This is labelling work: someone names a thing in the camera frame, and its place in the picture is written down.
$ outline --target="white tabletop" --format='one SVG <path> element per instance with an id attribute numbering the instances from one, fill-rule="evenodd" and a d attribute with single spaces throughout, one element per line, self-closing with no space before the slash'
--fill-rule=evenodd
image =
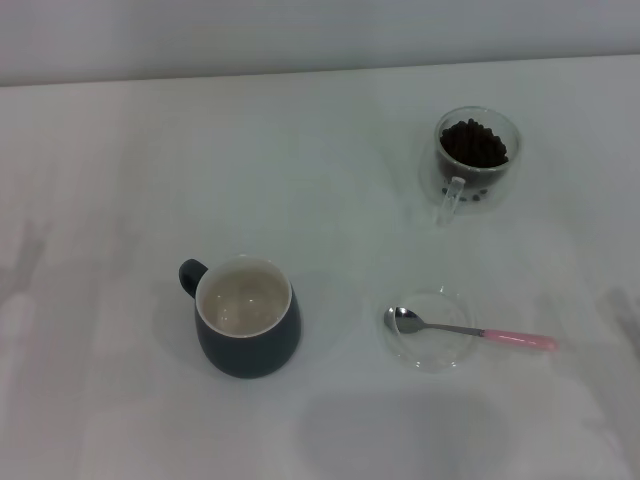
<path id="1" fill-rule="evenodd" d="M 0 90 L 0 476 L 629 479 L 640 372 L 640 57 Z M 433 226 L 417 162 L 462 105 L 525 140 L 507 201 Z M 277 263 L 304 316 L 258 380 L 201 352 L 181 262 Z M 469 292 L 476 342 L 412 370 L 380 308 Z"/>

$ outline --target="dark green mug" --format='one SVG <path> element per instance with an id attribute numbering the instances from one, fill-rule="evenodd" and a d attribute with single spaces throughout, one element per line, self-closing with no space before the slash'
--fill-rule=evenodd
<path id="1" fill-rule="evenodd" d="M 233 275 L 243 275 L 245 284 L 251 283 L 252 275 L 259 275 L 262 284 L 269 283 L 268 289 L 247 287 L 243 290 L 240 282 L 232 288 L 216 290 L 221 285 L 224 287 L 226 279 Z M 257 378 L 275 372 L 291 358 L 300 341 L 300 310 L 291 283 L 273 263 L 240 255 L 208 269 L 190 259 L 180 267 L 179 276 L 182 288 L 195 299 L 196 331 L 202 350 L 219 370 L 233 377 Z M 256 314 L 247 302 L 257 301 L 251 296 L 268 295 L 266 291 L 280 299 L 276 302 L 278 311 L 269 312 L 268 318 L 258 318 L 259 323 L 253 328 Z M 224 304 L 231 313 L 226 313 L 227 309 L 222 312 L 222 306 L 216 308 L 216 300 L 210 299 L 211 295 L 219 299 L 217 293 L 221 292 L 231 297 Z M 228 319 L 233 329 L 225 323 Z"/>

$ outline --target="metal spoon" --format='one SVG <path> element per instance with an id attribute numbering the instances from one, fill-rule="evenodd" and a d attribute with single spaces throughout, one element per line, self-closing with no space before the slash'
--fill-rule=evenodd
<path id="1" fill-rule="evenodd" d="M 508 343 L 510 345 L 526 346 L 539 350 L 553 351 L 558 348 L 556 341 L 544 335 L 531 335 L 529 333 L 505 332 L 503 330 L 483 330 L 481 328 L 458 327 L 456 325 L 438 325 L 426 323 L 411 310 L 403 307 L 389 308 L 389 315 L 384 316 L 384 323 L 393 330 L 393 322 L 398 327 L 398 332 L 411 334 L 425 328 L 435 328 L 448 332 L 462 333 L 463 335 L 475 335 L 494 342 Z"/>

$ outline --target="double-walled glass cup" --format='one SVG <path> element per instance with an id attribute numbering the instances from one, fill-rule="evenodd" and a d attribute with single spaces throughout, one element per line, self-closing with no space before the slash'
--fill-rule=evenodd
<path id="1" fill-rule="evenodd" d="M 507 162 L 493 168 L 472 167 L 450 156 L 440 138 L 447 128 L 470 119 L 490 128 L 507 149 Z M 444 115 L 438 122 L 433 144 L 427 145 L 420 164 L 420 183 L 436 205 L 437 223 L 448 224 L 456 211 L 488 210 L 500 203 L 515 180 L 520 162 L 522 138 L 516 126 L 504 115 L 483 107 L 462 107 Z"/>

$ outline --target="glass saucer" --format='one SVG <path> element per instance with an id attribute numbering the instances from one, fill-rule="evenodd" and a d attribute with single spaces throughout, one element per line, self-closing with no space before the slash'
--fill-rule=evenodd
<path id="1" fill-rule="evenodd" d="M 391 353 L 406 364 L 426 372 L 454 367 L 468 351 L 473 340 L 469 335 L 432 328 L 400 333 L 393 315 L 394 307 L 407 308 L 427 323 L 474 327 L 472 309 L 458 292 L 442 286 L 400 295 L 397 302 L 383 312 L 380 323 Z"/>

